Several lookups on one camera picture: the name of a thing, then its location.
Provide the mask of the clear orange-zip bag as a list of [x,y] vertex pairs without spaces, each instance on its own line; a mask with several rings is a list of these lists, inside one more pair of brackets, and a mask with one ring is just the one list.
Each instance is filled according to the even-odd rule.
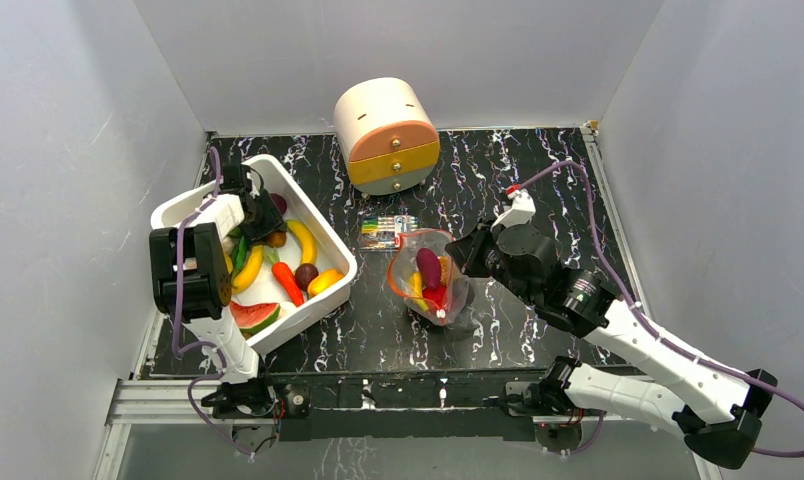
[[473,299],[470,280],[446,250],[453,241],[437,229],[401,233],[387,273],[404,304],[437,326],[453,323]]

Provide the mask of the purple sweet potato toy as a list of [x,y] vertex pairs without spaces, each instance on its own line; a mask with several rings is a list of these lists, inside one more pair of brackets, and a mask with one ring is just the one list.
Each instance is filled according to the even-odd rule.
[[440,263],[437,254],[429,248],[420,248],[416,254],[416,264],[425,287],[436,287],[440,283]]

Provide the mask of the red fruit toy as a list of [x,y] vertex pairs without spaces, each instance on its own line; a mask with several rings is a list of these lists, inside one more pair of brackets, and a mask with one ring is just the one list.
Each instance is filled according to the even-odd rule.
[[445,285],[426,287],[422,291],[422,296],[430,311],[437,312],[446,308],[447,287]]

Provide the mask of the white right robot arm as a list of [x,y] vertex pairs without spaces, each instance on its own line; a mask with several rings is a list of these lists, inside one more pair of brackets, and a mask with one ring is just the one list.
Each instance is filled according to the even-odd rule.
[[679,339],[653,336],[604,278],[564,265],[553,240],[531,224],[479,224],[445,250],[465,275],[496,280],[547,325],[611,351],[650,378],[609,374],[559,356],[539,383],[508,383],[493,405],[525,416],[613,413],[668,431],[726,469],[741,468],[754,452],[772,400],[756,383],[774,386],[772,375],[753,370],[738,379],[676,353]]

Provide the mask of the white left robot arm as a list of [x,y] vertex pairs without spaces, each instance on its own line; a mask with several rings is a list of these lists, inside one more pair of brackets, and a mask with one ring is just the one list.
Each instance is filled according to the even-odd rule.
[[211,183],[159,205],[150,225],[153,297],[157,309],[172,320],[174,356],[200,350],[221,381],[243,383],[237,398],[241,407],[253,416],[268,414],[277,391],[258,378],[259,355],[235,320],[224,316],[236,291],[233,282],[249,265],[243,260],[228,267],[223,249],[228,235],[242,233],[238,245],[247,255],[249,247],[284,229],[263,178],[245,163],[216,166]]

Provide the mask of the orange ginger root toy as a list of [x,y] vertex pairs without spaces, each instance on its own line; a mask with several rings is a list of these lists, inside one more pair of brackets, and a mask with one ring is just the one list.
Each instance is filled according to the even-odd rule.
[[449,277],[451,273],[451,259],[448,256],[440,256],[438,258],[440,263],[440,283],[444,286],[447,286],[449,283]]

